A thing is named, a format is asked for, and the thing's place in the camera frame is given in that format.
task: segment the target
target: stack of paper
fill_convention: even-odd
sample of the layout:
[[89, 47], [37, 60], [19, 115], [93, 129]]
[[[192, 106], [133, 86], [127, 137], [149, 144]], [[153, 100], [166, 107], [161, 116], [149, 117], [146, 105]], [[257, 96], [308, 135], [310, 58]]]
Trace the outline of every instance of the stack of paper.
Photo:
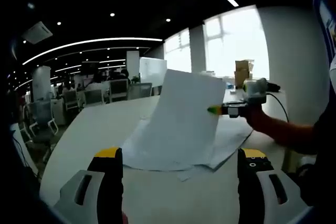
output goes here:
[[244, 121], [244, 127], [231, 121], [227, 128], [223, 119], [217, 129], [219, 117], [207, 108], [221, 104], [224, 94], [221, 79], [168, 70], [151, 118], [141, 120], [122, 146], [124, 164], [164, 171], [186, 170], [193, 165], [215, 168], [251, 132]]

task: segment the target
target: bright window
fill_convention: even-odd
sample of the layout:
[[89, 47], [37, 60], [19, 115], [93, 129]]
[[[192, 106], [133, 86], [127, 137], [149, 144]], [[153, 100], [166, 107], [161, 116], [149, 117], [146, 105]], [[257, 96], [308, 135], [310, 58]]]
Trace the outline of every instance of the bright window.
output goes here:
[[206, 70], [234, 77], [235, 61], [253, 63], [253, 78], [269, 79], [264, 30], [255, 7], [223, 13], [205, 21]]
[[165, 41], [164, 59], [167, 61], [168, 69], [191, 72], [189, 29], [183, 30]]

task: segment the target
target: desk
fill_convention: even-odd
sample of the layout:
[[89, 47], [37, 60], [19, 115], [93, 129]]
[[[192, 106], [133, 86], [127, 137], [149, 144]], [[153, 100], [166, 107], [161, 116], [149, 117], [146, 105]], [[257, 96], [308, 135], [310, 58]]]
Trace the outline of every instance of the desk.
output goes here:
[[[286, 108], [285, 93], [276, 94]], [[241, 93], [224, 101], [241, 98]], [[46, 166], [40, 187], [41, 198], [49, 205], [59, 199], [59, 191], [78, 170], [87, 169], [96, 152], [121, 146], [137, 126], [148, 118], [159, 97], [121, 101], [82, 110], [68, 127]], [[267, 98], [263, 105], [270, 116], [285, 120], [277, 101]], [[243, 144], [264, 152], [275, 169], [281, 169], [285, 150], [268, 136], [253, 132]], [[213, 174], [200, 174], [181, 182], [176, 174], [150, 172], [125, 167], [123, 211], [130, 223], [238, 223], [239, 200], [237, 153]]]

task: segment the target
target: black ceiling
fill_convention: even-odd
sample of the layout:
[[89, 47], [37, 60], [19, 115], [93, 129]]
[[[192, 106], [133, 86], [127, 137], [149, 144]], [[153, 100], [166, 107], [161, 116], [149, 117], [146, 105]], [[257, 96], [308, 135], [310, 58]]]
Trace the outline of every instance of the black ceiling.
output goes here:
[[[235, 1], [239, 7], [252, 4], [311, 5], [311, 0]], [[30, 9], [28, 3], [32, 3], [35, 8]], [[6, 5], [6, 25], [9, 26], [6, 55], [10, 66], [7, 74], [12, 73], [9, 81], [15, 86], [19, 81], [25, 81], [27, 74], [37, 65], [51, 66], [54, 71], [78, 65], [87, 58], [96, 61], [107, 60], [107, 56], [110, 60], [122, 59], [125, 58], [127, 49], [106, 48], [140, 47], [140, 54], [143, 54], [161, 42], [130, 40], [82, 44], [56, 50], [22, 65], [24, 61], [51, 48], [111, 37], [166, 39], [186, 27], [196, 26], [204, 19], [234, 8], [227, 0], [9, 0]], [[110, 17], [110, 13], [115, 13], [115, 16]], [[39, 21], [46, 25], [53, 36], [35, 45], [28, 42], [23, 44], [22, 34]]]

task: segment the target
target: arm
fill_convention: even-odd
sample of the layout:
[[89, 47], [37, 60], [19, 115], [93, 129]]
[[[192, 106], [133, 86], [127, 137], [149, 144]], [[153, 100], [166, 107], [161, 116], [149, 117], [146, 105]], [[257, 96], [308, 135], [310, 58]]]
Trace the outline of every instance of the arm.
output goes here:
[[317, 152], [313, 141], [313, 126], [295, 125], [271, 118], [262, 111], [261, 107], [251, 108], [245, 118], [254, 130], [270, 136], [280, 145], [304, 154]]

